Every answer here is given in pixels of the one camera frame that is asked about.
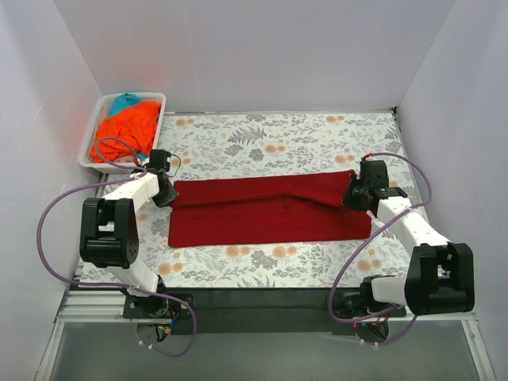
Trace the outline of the dark red t-shirt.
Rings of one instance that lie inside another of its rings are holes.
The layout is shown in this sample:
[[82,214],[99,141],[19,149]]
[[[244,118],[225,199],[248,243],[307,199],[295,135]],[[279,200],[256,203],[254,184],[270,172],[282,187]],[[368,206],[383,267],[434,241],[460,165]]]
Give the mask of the dark red t-shirt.
[[365,239],[371,218],[341,204],[351,175],[178,181],[168,243],[184,248]]

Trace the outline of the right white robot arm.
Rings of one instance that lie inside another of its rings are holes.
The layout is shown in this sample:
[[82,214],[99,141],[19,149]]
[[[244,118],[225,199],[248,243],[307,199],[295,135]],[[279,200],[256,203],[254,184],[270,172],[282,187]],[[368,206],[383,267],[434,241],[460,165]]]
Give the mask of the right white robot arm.
[[407,193],[390,185],[387,165],[375,156],[360,161],[343,206],[369,212],[392,231],[410,255],[403,276],[374,275],[364,279],[347,305],[368,315],[403,306],[417,316],[467,313],[475,305],[471,248],[453,243],[417,211]]

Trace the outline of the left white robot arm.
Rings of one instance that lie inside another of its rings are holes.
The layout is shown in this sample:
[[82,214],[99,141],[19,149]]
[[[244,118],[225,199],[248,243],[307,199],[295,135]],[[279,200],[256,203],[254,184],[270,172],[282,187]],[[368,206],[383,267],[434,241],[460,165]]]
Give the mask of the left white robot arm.
[[145,175],[132,174],[113,192],[84,201],[79,252],[84,262],[107,270],[125,286],[131,308],[151,318],[173,318],[179,304],[162,293],[164,281],[138,257],[136,217],[148,202],[166,208],[175,201],[178,192],[169,176],[171,153],[153,150],[143,169]]

